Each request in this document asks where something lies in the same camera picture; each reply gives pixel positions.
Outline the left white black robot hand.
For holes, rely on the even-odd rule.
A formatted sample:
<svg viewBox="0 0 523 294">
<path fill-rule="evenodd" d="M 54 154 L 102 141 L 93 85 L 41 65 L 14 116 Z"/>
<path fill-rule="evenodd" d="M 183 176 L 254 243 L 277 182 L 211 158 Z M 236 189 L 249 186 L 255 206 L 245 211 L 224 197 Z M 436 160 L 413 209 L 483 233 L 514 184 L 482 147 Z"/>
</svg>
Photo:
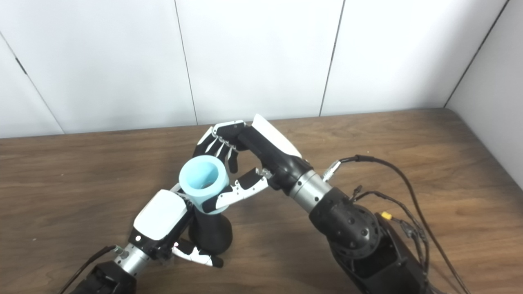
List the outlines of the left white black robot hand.
<svg viewBox="0 0 523 294">
<path fill-rule="evenodd" d="M 167 261 L 173 256 L 190 262 L 222 268 L 224 261 L 195 243 L 181 238 L 193 223 L 197 209 L 185 194 L 161 189 L 145 205 L 133 221 L 126 256 L 117 262 L 131 275 L 137 275 L 150 260 Z"/>
</svg>

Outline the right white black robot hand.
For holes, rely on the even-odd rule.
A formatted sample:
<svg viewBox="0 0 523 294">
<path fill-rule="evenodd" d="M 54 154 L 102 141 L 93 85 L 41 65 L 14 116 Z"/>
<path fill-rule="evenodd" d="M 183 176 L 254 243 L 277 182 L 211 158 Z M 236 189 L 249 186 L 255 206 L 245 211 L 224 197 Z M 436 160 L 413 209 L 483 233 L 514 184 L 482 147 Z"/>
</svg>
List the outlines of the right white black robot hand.
<svg viewBox="0 0 523 294">
<path fill-rule="evenodd" d="M 209 127 L 196 144 L 193 156 L 214 156 L 228 164 L 234 174 L 238 171 L 237 157 L 242 151 L 254 154 L 260 160 L 261 168 L 251 169 L 234 184 L 205 200 L 201 205 L 204 213 L 217 212 L 267 187 L 288 193 L 312 170 L 296 147 L 259 114 L 251 124 L 236 120 Z"/>
</svg>

